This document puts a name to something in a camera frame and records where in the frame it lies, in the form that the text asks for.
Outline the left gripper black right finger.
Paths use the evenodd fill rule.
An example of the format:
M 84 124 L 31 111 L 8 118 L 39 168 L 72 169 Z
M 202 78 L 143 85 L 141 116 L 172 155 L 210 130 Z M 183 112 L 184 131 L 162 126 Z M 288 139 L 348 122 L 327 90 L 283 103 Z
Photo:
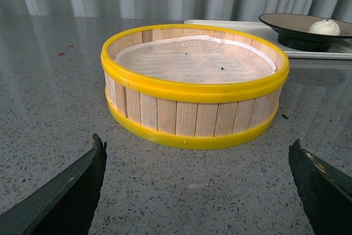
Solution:
M 289 147 L 289 166 L 315 234 L 351 234 L 351 177 L 302 148 Z

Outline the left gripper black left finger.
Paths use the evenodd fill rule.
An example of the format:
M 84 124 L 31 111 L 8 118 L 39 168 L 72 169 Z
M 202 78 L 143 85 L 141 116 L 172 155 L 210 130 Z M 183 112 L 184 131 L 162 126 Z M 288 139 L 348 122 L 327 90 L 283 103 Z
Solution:
M 1 234 L 88 234 L 106 170 L 107 144 L 93 148 L 26 199 L 1 214 Z

